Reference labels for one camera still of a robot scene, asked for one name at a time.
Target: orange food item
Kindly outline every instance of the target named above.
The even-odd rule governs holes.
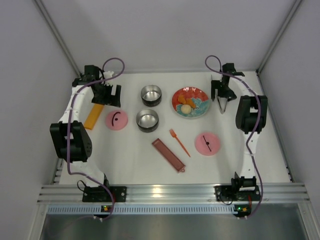
[[[90,129],[92,130],[102,112],[104,109],[105,105],[100,105],[100,104],[94,104],[91,112],[89,113],[88,117],[86,118],[84,122],[84,128],[85,129]]]
[[[186,104],[188,104],[190,107],[192,107],[193,109],[196,108],[196,104],[194,103],[194,101],[192,101],[191,98],[187,98],[186,99]]]
[[[187,101],[185,100],[185,97],[183,94],[180,94],[178,96],[178,102],[181,103],[181,104],[187,104]]]

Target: food on plate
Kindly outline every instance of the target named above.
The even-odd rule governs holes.
[[[183,94],[180,94],[178,96],[178,102],[181,103],[181,104],[187,104],[187,101],[186,101],[186,99],[185,99]]]
[[[192,108],[190,105],[184,104],[181,106],[181,112],[183,114],[189,114],[189,113],[191,113],[191,111],[192,111]]]
[[[188,104],[190,107],[192,107],[193,109],[195,109],[197,106],[196,104],[194,103],[194,101],[192,101],[191,98],[187,98],[186,99],[186,104]]]

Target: stainless steel bowl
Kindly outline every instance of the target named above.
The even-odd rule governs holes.
[[[156,85],[148,85],[141,89],[141,98],[144,105],[148,107],[157,106],[161,102],[162,92]]]
[[[143,109],[136,115],[136,124],[145,133],[153,132],[159,124],[159,116],[152,109]]]

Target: orange block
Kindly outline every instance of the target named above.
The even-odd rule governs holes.
[[[88,117],[86,118],[84,122],[84,128],[92,130],[102,112],[105,105],[101,104],[94,104],[93,108],[91,109],[91,112],[89,113]]]

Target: brown plastic tray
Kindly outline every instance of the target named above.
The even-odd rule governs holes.
[[[174,167],[178,173],[185,172],[184,163],[159,139],[157,138],[152,145],[158,150],[158,152],[164,156],[164,158]]]

